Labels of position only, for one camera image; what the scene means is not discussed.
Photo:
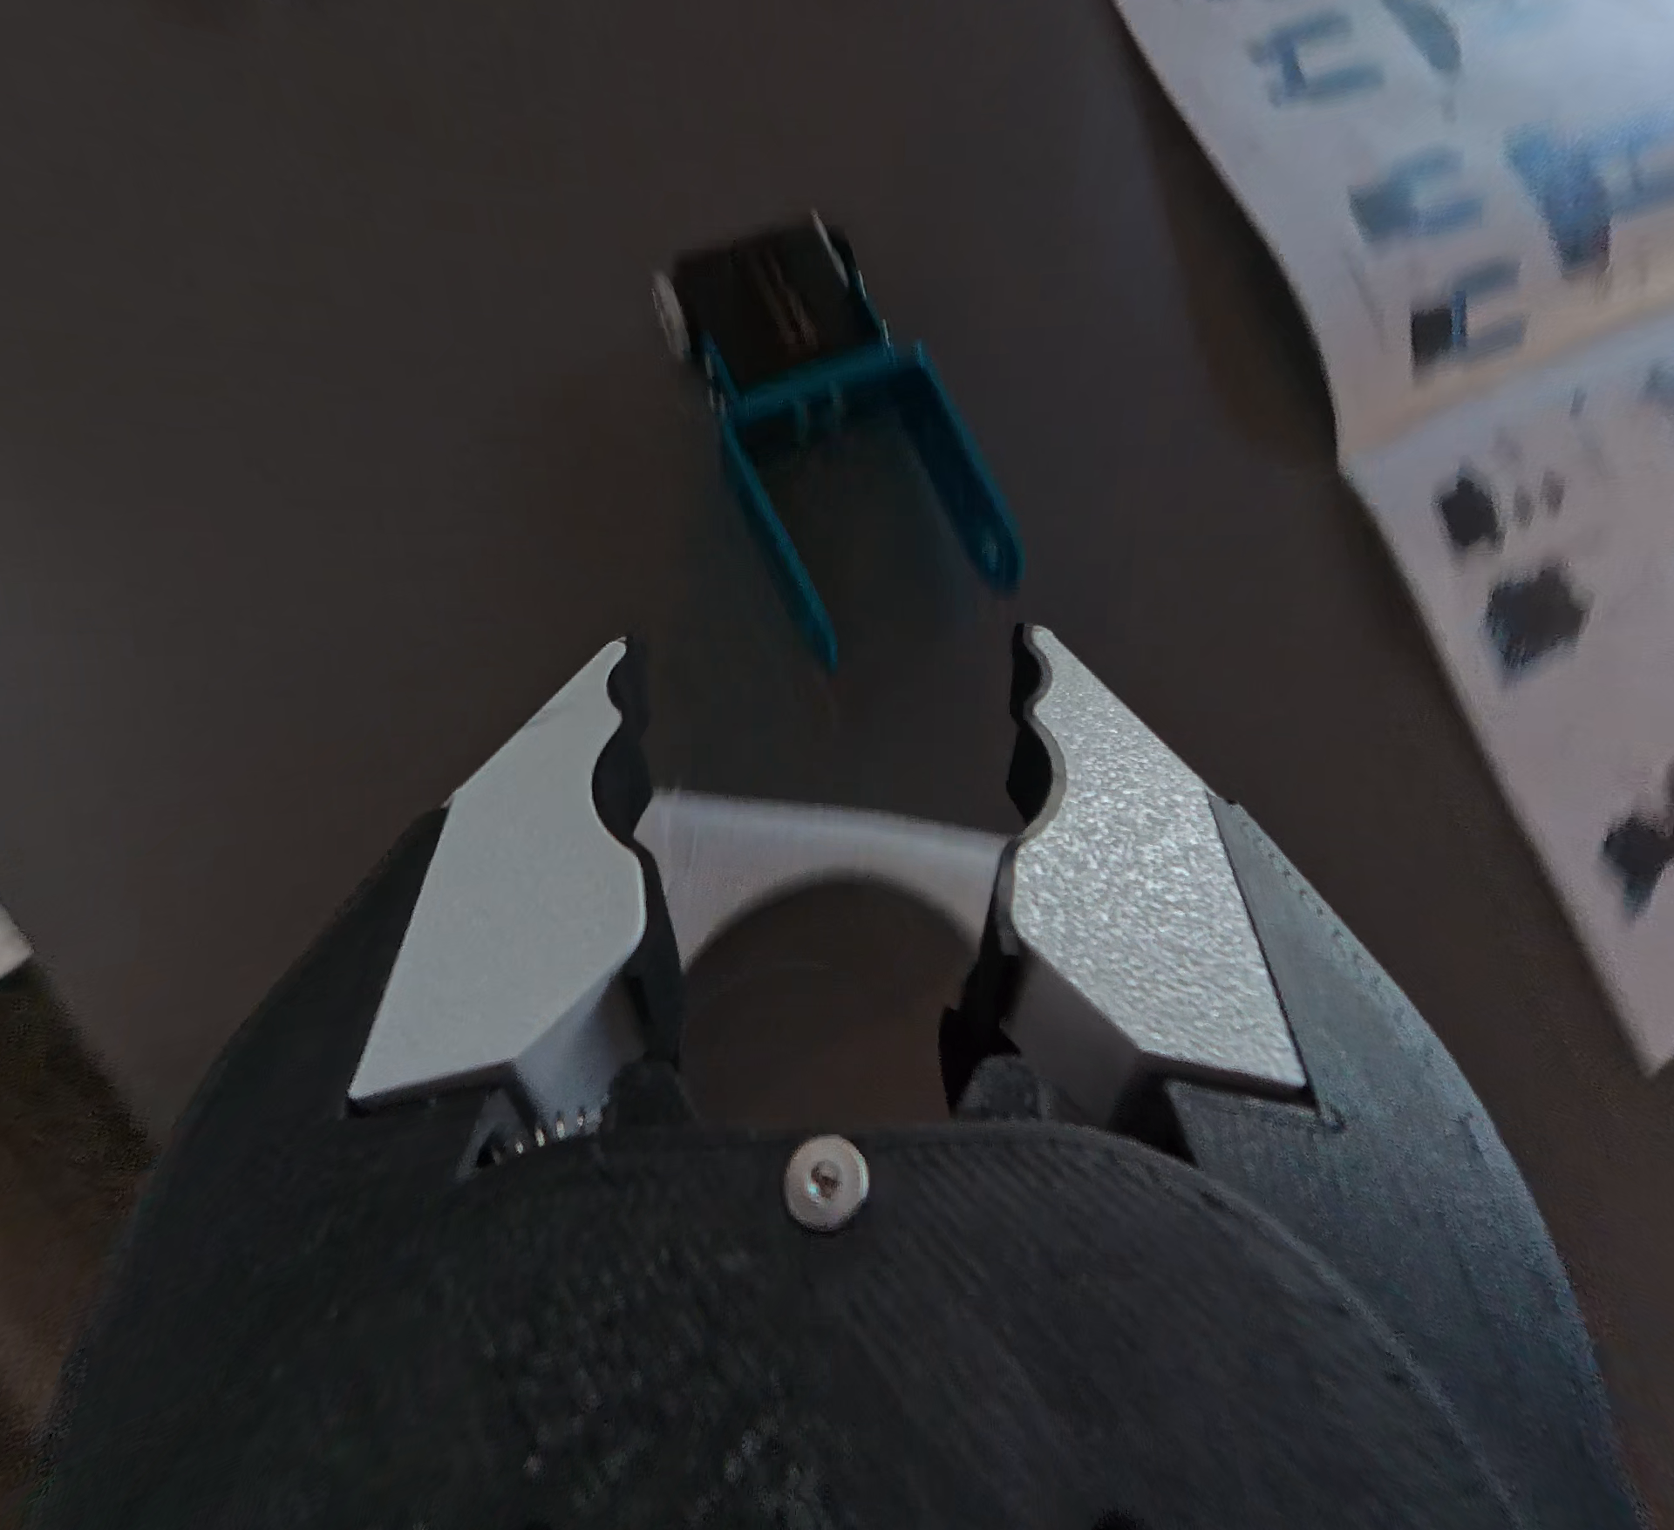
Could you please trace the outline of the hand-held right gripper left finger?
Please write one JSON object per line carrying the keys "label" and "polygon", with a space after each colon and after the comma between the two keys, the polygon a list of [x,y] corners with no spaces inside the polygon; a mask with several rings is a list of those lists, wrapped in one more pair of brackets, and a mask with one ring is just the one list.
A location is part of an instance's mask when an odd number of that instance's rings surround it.
{"label": "hand-held right gripper left finger", "polygon": [[643,660],[608,640],[450,795],[355,1108],[485,1086],[527,1121],[602,1121],[624,1069],[680,1060],[680,951],[639,842]]}

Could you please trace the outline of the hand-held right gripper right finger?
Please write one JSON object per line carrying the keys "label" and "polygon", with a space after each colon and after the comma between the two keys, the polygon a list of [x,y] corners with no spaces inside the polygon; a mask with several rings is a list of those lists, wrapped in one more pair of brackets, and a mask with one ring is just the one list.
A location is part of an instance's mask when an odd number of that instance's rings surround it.
{"label": "hand-held right gripper right finger", "polygon": [[1039,624],[1013,635],[1011,715],[1023,826],[944,1013],[949,1106],[993,1056],[1069,1108],[1127,1108],[1166,1080],[1308,1097],[1220,798]]}

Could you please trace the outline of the blue servo bracket assembly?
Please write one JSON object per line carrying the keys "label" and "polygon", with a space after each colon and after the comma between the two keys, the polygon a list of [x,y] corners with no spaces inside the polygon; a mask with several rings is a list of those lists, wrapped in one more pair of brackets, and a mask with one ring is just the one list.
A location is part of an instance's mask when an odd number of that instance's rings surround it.
{"label": "blue servo bracket assembly", "polygon": [[1024,554],[985,456],[922,342],[899,344],[845,231],[816,211],[685,249],[652,276],[670,354],[700,380],[722,476],[803,640],[829,672],[839,639],[759,461],[863,421],[901,429],[975,573],[1008,595]]}

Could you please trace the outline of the dark grey desk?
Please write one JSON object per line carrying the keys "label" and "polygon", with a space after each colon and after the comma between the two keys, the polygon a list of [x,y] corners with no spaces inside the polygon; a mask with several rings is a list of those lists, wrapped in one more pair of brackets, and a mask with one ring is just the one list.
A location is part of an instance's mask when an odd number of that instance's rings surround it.
{"label": "dark grey desk", "polygon": [[[652,307],[820,211],[1011,500],[804,462],[816,669]],[[1672,1424],[1647,1080],[1109,0],[2,0],[2,904],[139,1121],[600,644],[679,788],[1002,826],[1016,616],[1246,804],[1475,1085]]]}

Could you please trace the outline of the white printed instruction sheet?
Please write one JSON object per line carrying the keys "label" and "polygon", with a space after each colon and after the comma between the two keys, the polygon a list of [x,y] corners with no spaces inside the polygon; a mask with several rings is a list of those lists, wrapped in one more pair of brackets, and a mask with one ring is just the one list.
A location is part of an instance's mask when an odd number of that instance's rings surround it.
{"label": "white printed instruction sheet", "polygon": [[1672,1065],[1672,0],[1112,0],[1647,1075]]}

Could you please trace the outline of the white foam frame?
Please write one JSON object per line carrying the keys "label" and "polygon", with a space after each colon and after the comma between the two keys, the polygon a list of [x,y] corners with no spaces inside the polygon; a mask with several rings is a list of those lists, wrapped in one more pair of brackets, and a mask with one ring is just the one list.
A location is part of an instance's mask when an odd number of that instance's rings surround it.
{"label": "white foam frame", "polygon": [[654,793],[637,842],[659,866],[684,970],[746,915],[831,883],[908,897],[975,951],[1006,852],[985,830],[680,789]]}

